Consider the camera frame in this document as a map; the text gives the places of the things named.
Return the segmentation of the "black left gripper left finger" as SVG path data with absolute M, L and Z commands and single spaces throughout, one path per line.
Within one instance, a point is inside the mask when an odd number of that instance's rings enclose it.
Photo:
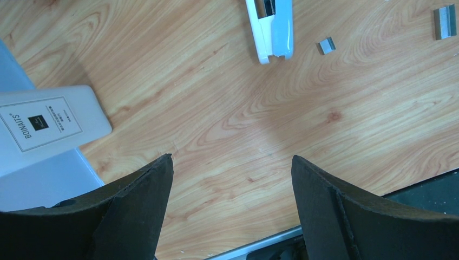
M 1 259 L 154 259 L 173 182 L 164 154 L 52 207 L 1 213 Z

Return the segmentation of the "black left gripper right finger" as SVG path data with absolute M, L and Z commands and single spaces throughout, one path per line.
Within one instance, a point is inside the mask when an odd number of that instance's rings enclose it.
M 309 259 L 458 259 L 458 216 L 401 204 L 295 155 L 291 178 Z

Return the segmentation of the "small staple strip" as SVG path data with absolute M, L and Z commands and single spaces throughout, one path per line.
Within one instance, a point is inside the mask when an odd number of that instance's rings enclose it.
M 322 55 L 327 55 L 336 50 L 332 37 L 327 37 L 318 43 L 319 51 Z

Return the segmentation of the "light blue white stapler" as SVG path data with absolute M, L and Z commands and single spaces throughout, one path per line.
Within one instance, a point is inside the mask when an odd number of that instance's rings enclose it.
M 294 53 L 293 1 L 263 1 L 266 17 L 259 18 L 255 1 L 246 1 L 258 60 L 269 57 L 291 59 Z

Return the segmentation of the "medium staple strip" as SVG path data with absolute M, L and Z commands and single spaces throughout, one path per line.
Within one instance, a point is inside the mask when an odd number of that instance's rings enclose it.
M 434 10 L 435 39 L 457 35 L 456 9 L 455 5 L 448 5 Z

